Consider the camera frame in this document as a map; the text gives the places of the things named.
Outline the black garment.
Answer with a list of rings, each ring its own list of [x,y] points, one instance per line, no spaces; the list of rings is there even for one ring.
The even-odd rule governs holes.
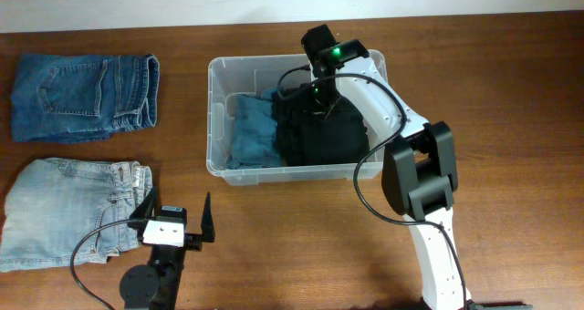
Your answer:
[[[271,99],[275,147],[286,165],[355,163],[370,151],[363,117],[347,99],[329,106],[309,92],[289,100],[273,92]]]

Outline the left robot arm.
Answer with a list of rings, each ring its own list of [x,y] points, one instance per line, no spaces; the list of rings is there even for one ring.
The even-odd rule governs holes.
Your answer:
[[[129,269],[120,280],[120,296],[126,309],[173,309],[176,305],[187,252],[200,252],[215,240],[212,198],[205,196],[201,231],[186,231],[187,210],[163,205],[154,210],[156,191],[130,215],[128,226],[138,239],[151,247],[150,259]]]

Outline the dark blue jeans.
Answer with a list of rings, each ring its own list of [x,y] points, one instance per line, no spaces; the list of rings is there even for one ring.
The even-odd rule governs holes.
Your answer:
[[[10,96],[12,140],[82,143],[152,128],[160,77],[153,54],[24,54]]]

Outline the light blue jeans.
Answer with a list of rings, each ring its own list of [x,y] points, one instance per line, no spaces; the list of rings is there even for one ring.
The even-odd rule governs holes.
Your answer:
[[[137,161],[34,160],[5,198],[2,272],[104,264],[139,247],[125,220],[152,187]]]

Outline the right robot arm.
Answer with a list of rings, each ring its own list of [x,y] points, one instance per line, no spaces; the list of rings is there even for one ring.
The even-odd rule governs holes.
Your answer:
[[[422,274],[422,300],[430,309],[467,309],[466,287],[453,234],[458,177],[454,136],[448,125],[430,123],[411,109],[380,74],[357,39],[339,42],[326,25],[301,39],[312,85],[325,100],[341,96],[365,118],[380,142],[381,187],[409,228]]]

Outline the teal blue shirt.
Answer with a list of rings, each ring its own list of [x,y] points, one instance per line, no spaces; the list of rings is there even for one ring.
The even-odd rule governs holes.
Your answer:
[[[229,170],[275,168],[281,165],[276,149],[277,122],[272,117],[273,102],[251,95],[236,97],[235,125]]]

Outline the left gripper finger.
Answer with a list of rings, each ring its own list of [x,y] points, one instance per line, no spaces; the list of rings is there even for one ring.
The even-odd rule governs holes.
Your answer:
[[[215,240],[214,220],[212,215],[212,197],[208,192],[205,196],[203,215],[201,219],[201,235],[204,243],[213,243]]]
[[[153,218],[153,208],[156,202],[156,188],[153,187],[144,200],[136,207],[129,217],[128,226],[134,230],[144,229],[147,221]]]

